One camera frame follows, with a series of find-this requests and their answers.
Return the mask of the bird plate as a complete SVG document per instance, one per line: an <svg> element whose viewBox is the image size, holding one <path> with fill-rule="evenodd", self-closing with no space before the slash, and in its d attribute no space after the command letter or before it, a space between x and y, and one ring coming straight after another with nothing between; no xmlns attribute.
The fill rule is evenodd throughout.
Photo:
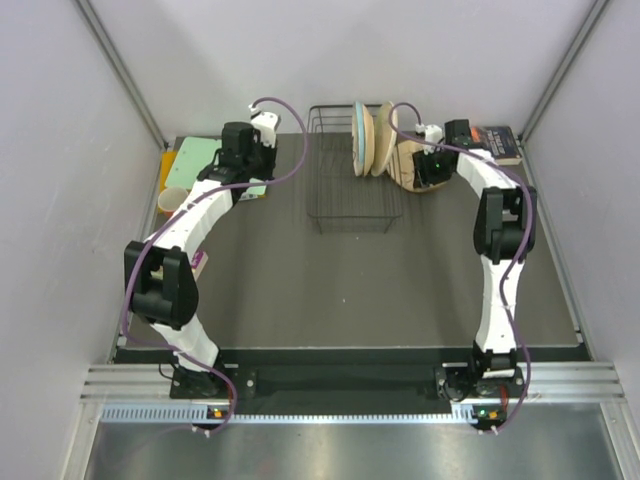
<svg viewBox="0 0 640 480"><path fill-rule="evenodd" d="M437 190L447 183L447 180L435 185L415 186L416 174L414 171L413 154L422 152L423 146L411 140L398 143L392 153L387 172L391 179L406 191L411 193L427 193Z"/></svg>
<svg viewBox="0 0 640 480"><path fill-rule="evenodd" d="M365 169L364 169L363 176L367 176L371 172L374 155L375 155L374 120L368 108L364 104L362 105L363 105L363 113L364 113L365 139L366 139Z"/></svg>

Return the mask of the cream plate with sprig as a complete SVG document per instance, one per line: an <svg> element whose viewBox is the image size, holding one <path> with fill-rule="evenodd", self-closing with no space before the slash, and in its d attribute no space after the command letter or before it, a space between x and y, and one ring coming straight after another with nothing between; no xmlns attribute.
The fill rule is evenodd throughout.
<svg viewBox="0 0 640 480"><path fill-rule="evenodd" d="M378 110L374 122L375 150L373 165L370 174L374 177L381 176L391 161L392 153L396 146L397 113L392 112L394 103L387 101Z"/></svg>

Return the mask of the blue and white plate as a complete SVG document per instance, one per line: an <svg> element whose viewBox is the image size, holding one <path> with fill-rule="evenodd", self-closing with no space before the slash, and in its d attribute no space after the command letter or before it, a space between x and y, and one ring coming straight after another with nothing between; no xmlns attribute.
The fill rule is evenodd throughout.
<svg viewBox="0 0 640 480"><path fill-rule="evenodd" d="M363 105L356 101L352 114L353 169L356 176L363 176L365 169L365 123Z"/></svg>

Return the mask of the black wire dish rack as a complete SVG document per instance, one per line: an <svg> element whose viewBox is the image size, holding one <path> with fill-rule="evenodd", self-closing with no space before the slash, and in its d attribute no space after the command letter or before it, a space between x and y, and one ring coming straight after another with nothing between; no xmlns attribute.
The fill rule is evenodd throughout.
<svg viewBox="0 0 640 480"><path fill-rule="evenodd" d="M352 104L310 107L307 214L320 233L386 233L403 215L400 190L387 174L356 176Z"/></svg>

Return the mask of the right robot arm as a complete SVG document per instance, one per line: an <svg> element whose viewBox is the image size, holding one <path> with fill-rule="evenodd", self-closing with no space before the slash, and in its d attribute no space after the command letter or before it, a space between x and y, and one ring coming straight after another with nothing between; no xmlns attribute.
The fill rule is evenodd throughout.
<svg viewBox="0 0 640 480"><path fill-rule="evenodd" d="M483 300L466 380L474 393L487 396L519 376L513 323L520 276L535 244L537 191L472 139L467 120L442 127L419 122L415 133L422 149L412 157L414 183L435 187L457 175L479 200L472 240L482 265Z"/></svg>

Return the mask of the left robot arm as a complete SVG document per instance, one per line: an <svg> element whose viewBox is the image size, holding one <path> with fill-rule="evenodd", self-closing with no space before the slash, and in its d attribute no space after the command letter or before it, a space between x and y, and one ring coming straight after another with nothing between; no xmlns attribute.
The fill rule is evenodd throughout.
<svg viewBox="0 0 640 480"><path fill-rule="evenodd" d="M219 347L196 314L199 292L191 262L215 223L247 190L246 184L273 178L279 123L273 113L225 123L221 146L198 173L167 229L125 249L125 285L132 289L128 309L174 350L175 398L214 398L228 388Z"/></svg>

